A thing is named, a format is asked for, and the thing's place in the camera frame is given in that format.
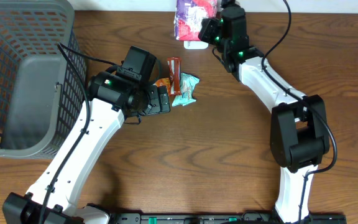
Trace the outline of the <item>orange Kleenex tissue pack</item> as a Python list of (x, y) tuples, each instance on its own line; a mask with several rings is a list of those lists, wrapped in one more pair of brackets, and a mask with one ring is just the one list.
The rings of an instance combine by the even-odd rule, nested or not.
[(170, 89), (170, 87), (171, 87), (171, 83), (170, 83), (170, 79), (169, 79), (169, 78), (161, 78), (161, 79), (158, 79), (158, 80), (154, 83), (154, 85), (157, 86), (157, 87), (165, 86), (165, 87), (167, 87), (167, 89)]

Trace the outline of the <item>purple red tissue pack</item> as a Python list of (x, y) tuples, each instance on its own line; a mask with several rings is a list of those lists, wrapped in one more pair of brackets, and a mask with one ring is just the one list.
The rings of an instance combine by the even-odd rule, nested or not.
[(175, 39), (200, 41), (198, 34), (202, 20), (215, 17), (217, 0), (177, 0), (174, 18)]

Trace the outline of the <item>green wet wipes packet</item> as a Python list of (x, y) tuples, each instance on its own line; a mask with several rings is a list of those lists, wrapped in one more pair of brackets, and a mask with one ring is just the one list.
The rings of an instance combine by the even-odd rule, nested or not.
[(172, 106), (186, 106), (196, 102), (196, 99), (193, 98), (193, 92), (195, 90), (195, 86), (199, 84), (199, 82), (199, 78), (182, 72), (180, 74), (181, 95), (177, 95), (174, 98)]

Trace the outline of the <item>red snack bar wrapper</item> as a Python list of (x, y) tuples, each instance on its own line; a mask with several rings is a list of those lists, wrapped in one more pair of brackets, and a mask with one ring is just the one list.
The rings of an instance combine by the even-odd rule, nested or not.
[(167, 64), (170, 69), (170, 95), (176, 96), (181, 94), (180, 89), (180, 57), (169, 57), (167, 58)]

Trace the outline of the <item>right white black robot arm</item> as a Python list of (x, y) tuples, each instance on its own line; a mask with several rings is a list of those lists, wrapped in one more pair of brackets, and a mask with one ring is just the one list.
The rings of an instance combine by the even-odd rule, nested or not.
[(280, 223), (311, 223), (308, 210), (313, 176), (329, 152), (330, 131), (323, 99), (307, 96), (287, 83), (252, 46), (246, 12), (235, 1), (223, 1), (220, 18), (202, 21), (199, 39), (227, 72), (250, 88), (271, 114), (270, 150), (280, 166), (280, 190), (273, 214)]

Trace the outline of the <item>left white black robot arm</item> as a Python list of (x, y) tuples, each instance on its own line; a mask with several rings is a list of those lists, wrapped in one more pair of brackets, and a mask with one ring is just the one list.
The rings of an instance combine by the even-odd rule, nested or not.
[(89, 81), (74, 127), (45, 172), (25, 195), (10, 193), (7, 223), (111, 223), (109, 211), (91, 203), (78, 208), (82, 188), (101, 152), (126, 118), (170, 111), (165, 86), (100, 72)]

